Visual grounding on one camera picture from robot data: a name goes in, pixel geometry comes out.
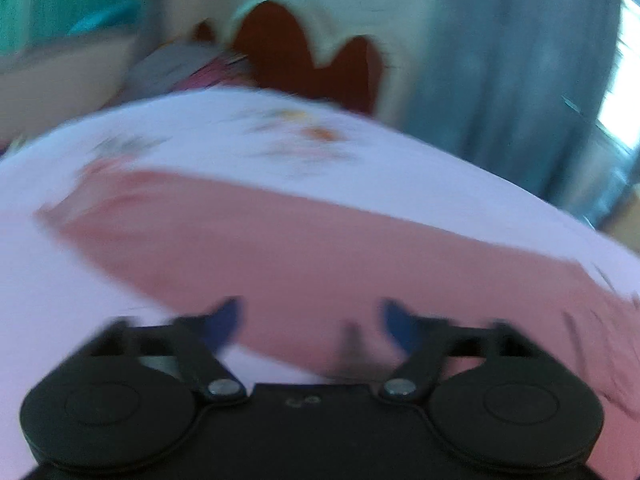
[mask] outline pink fabric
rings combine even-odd
[[[640,473],[639,314],[578,264],[267,190],[108,166],[41,215],[96,266],[177,313],[245,297],[240,342],[321,374],[340,374],[353,327],[370,379],[399,361],[380,330],[383,297],[466,325],[507,319],[607,399],[592,465],[606,478]]]

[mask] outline pink cloth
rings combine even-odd
[[[506,319],[606,400],[594,468],[640,474],[639,314],[578,264],[267,190],[108,166],[41,215],[96,266],[177,313],[243,296],[240,342],[321,374],[344,374],[354,327],[361,374],[378,380],[398,363],[380,330],[384,297],[465,325]]]

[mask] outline silver screw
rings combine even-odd
[[[391,379],[385,383],[385,391],[394,397],[406,397],[417,389],[415,383],[409,379]]]
[[[209,393],[217,397],[230,397],[238,394],[241,390],[238,381],[233,379],[218,379],[209,383]]]

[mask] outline wall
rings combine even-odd
[[[210,16],[231,38],[244,12],[259,0],[209,0]],[[378,117],[398,124],[414,75],[428,49],[434,0],[283,0],[309,33],[318,63],[330,59],[350,34],[371,34],[388,64]]]
[[[208,15],[209,0],[166,0],[165,36],[189,30]],[[126,74],[136,37],[121,34],[38,56],[0,73],[0,144],[33,136],[100,108]]]

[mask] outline bed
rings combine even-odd
[[[368,118],[382,77],[369,44],[315,68],[308,47],[299,57],[280,50],[293,39],[261,39],[266,16],[295,29],[282,9],[257,6],[234,42],[263,88],[135,102],[0,162],[0,478],[34,464],[25,393],[110,317],[163,323],[228,296],[247,311],[221,358],[248,385],[379,382],[402,359],[380,328],[383,296],[462,324],[507,319],[598,393],[606,424],[590,465],[636,478],[640,261]],[[342,63],[356,71],[349,92]],[[290,77],[298,69],[306,78]]]

